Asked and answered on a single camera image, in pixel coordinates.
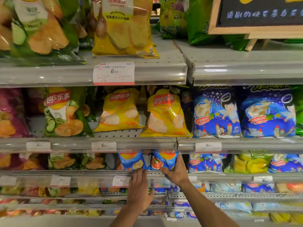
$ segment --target wooden sign frame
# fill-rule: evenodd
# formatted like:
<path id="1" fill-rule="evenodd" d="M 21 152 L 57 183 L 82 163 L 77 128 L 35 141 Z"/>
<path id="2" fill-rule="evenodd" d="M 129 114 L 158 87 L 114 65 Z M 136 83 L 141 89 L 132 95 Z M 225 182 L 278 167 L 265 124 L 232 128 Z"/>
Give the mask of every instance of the wooden sign frame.
<path id="1" fill-rule="evenodd" d="M 213 0 L 208 34 L 245 34 L 245 39 L 303 38 L 303 25 L 217 27 L 221 0 Z"/>

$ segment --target human arm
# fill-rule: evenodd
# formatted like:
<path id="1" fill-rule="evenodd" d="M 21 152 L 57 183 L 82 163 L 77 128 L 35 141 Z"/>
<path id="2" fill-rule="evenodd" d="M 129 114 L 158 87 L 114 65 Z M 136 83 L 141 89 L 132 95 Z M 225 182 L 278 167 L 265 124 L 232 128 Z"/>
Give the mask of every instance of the human arm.
<path id="1" fill-rule="evenodd" d="M 132 227 L 153 198 L 154 190 L 149 193 L 146 170 L 138 169 L 129 180 L 126 205 L 121 208 L 110 227 Z"/>
<path id="2" fill-rule="evenodd" d="M 201 226 L 238 226 L 222 210 L 215 206 L 213 202 L 208 200 L 202 193 L 200 193 L 190 182 L 181 154 L 179 154 L 177 157 L 174 170 L 170 171 L 168 168 L 163 167 L 161 167 L 160 170 L 165 173 L 173 183 L 180 187 Z"/>

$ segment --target yellow chip bag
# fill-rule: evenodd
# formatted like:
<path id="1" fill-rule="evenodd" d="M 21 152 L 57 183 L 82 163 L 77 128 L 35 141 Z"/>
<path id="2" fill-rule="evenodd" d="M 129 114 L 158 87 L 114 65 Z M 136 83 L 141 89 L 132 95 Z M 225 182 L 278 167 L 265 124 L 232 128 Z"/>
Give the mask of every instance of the yellow chip bag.
<path id="1" fill-rule="evenodd" d="M 136 104 L 140 92 L 135 88 L 119 89 L 105 97 L 103 113 L 94 132 L 142 128 Z"/>
<path id="2" fill-rule="evenodd" d="M 140 137 L 190 137 L 179 96 L 164 88 L 152 94 L 147 100 L 147 110 L 150 112 L 147 127 Z"/>
<path id="3" fill-rule="evenodd" d="M 151 41 L 153 0 L 94 0 L 97 19 L 93 55 L 159 58 Z"/>

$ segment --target human hand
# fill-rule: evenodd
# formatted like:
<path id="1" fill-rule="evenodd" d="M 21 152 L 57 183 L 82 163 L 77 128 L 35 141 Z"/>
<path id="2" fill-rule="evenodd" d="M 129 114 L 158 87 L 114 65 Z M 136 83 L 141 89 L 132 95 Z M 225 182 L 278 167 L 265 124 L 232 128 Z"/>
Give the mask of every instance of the human hand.
<path id="1" fill-rule="evenodd" d="M 160 167 L 160 171 L 165 173 L 172 180 L 172 182 L 180 188 L 182 188 L 183 185 L 190 183 L 187 169 L 181 154 L 178 154 L 177 162 L 173 170 L 169 170 L 165 167 Z"/>
<path id="2" fill-rule="evenodd" d="M 141 214 L 149 207 L 153 198 L 154 190 L 149 193 L 146 170 L 136 170 L 129 180 L 126 204 Z"/>

